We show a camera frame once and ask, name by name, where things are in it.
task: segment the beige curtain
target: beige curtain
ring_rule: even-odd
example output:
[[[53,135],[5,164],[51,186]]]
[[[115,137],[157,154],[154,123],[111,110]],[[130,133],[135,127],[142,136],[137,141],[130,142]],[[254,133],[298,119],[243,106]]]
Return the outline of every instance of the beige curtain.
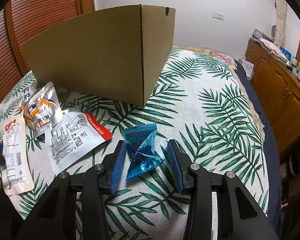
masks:
[[[274,44],[280,48],[284,47],[286,39],[287,2],[275,0],[277,6],[277,28],[275,31]]]

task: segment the leaf print tablecloth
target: leaf print tablecloth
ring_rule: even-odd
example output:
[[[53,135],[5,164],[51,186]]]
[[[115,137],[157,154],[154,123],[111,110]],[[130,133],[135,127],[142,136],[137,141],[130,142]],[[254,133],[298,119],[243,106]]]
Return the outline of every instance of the leaf print tablecloth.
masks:
[[[0,105],[2,121],[18,113],[21,91],[34,80],[32,72],[21,79]],[[230,68],[220,59],[173,49],[157,85],[144,108],[107,98],[72,92],[63,109],[79,106],[113,133],[108,144],[86,154],[67,169],[85,172],[112,153],[123,130],[155,122],[158,126],[155,154],[166,156],[167,140],[176,139],[181,151],[208,171],[235,172],[264,212],[268,205],[267,167],[258,129],[249,105]],[[10,197],[25,218],[54,179],[44,140],[26,128],[26,146],[34,190]],[[113,239],[182,239],[189,198],[177,194],[169,164],[126,182],[127,157],[118,191],[106,198],[106,214]],[[218,216],[213,194],[211,239],[217,239]],[[82,239],[80,203],[77,239]]]

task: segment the metal screw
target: metal screw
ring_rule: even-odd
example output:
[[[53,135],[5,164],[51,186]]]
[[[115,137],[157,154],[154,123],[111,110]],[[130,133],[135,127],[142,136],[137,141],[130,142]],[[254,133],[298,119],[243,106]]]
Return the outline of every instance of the metal screw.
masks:
[[[228,171],[227,173],[227,176],[229,177],[229,178],[234,178],[235,177],[235,174],[234,174],[234,172],[232,172],[232,171]]]
[[[103,169],[103,165],[101,163],[98,163],[93,166],[97,171],[101,171]]]
[[[59,177],[64,179],[66,176],[68,176],[68,173],[66,171],[60,172]]]
[[[200,166],[198,164],[196,164],[196,163],[192,163],[190,165],[190,168],[196,171],[196,170],[200,169]]]

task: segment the wooden dresser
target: wooden dresser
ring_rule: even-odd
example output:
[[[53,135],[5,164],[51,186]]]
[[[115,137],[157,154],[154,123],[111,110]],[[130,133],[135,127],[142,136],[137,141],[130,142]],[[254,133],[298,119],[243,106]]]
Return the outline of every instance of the wooden dresser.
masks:
[[[282,160],[288,151],[300,147],[300,81],[252,41],[245,57],[254,64],[251,85],[273,129]]]

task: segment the shiny blue candy wrapper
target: shiny blue candy wrapper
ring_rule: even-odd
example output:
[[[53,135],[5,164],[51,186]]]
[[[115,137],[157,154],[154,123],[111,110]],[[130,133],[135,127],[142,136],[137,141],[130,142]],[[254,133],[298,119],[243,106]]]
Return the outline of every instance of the shiny blue candy wrapper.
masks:
[[[154,170],[164,162],[163,158],[154,156],[156,135],[157,125],[155,123],[124,130],[127,152],[131,160],[127,180],[138,177],[146,171]]]

